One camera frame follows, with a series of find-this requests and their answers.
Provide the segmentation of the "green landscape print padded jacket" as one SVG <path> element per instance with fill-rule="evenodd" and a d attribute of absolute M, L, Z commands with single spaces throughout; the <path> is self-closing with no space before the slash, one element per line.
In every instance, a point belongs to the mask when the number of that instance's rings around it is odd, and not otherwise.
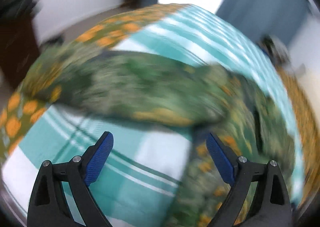
<path fill-rule="evenodd" d="M 117 209 L 125 217 L 133 216 L 134 226 L 209 226 L 231 189 L 206 147 L 210 133 L 251 162 L 276 161 L 288 190 L 294 142 L 274 101 L 254 81 L 219 64 L 193 67 L 156 54 L 105 48 L 93 52 L 93 57 L 78 61 L 65 49 L 57 53 L 47 48 L 40 55 L 40 72 L 54 62 L 62 64 L 54 83 L 69 89 L 55 102 L 118 121 L 192 127 L 198 132 L 167 207 L 135 212 L 121 204 Z"/>

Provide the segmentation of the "pile of clothes on chair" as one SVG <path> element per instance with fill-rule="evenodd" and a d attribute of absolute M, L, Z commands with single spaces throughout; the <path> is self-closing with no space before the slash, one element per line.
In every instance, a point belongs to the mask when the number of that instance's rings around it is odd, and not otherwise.
<path fill-rule="evenodd" d="M 287 47 L 276 36 L 265 35 L 258 41 L 257 45 L 274 66 L 283 66 L 290 63 Z"/>

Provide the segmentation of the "teal white plaid bed sheet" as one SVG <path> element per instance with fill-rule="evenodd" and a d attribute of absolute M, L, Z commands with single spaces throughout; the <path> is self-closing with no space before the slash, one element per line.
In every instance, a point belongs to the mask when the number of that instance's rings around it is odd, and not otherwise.
<path fill-rule="evenodd" d="M 161 55 L 193 67 L 219 64 L 254 81 L 272 98 L 293 139 L 294 168 L 288 191 L 291 205 L 302 202 L 302 144 L 287 91 L 270 59 L 235 27 L 198 6 L 184 5 L 105 49 Z M 197 141 L 195 128 L 118 121 L 55 102 L 1 163 L 1 197 L 12 217 L 26 224 L 33 185 L 45 160 L 70 161 L 105 131 L 112 133 L 114 146 L 89 190 L 107 219 L 114 226 L 134 226 L 133 216 L 117 212 L 121 204 L 135 212 L 149 206 L 167 207 Z"/>

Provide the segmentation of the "orange floral green quilt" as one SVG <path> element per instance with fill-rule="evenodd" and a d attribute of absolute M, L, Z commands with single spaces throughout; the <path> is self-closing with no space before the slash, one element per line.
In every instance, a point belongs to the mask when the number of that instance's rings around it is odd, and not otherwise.
<path fill-rule="evenodd" d="M 78 61 L 93 57 L 100 47 L 113 48 L 131 34 L 145 26 L 184 8 L 184 5 L 153 5 L 114 15 L 96 24 L 73 42 L 64 46 L 51 46 L 49 50 L 60 53 L 66 50 Z M 27 131 L 44 114 L 51 103 L 59 100 L 69 88 L 54 83 L 62 74 L 62 64 L 54 62 L 40 72 L 43 61 L 39 60 L 29 69 L 26 79 L 1 106 L 1 163 L 13 152 Z"/>

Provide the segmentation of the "dark wooden cabinet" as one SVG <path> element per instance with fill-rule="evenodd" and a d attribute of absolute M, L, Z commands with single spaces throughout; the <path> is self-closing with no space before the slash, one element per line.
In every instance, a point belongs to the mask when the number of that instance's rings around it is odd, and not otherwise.
<path fill-rule="evenodd" d="M 19 86 L 39 56 L 30 15 L 1 21 L 1 70 L 11 88 Z"/>

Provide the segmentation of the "blue curtain right panel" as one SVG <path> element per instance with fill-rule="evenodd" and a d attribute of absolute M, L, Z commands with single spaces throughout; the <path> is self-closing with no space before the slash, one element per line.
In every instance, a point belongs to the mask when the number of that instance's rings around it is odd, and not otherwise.
<path fill-rule="evenodd" d="M 223 0 L 215 14 L 253 42 L 274 35 L 289 46 L 309 10 L 308 0 Z"/>

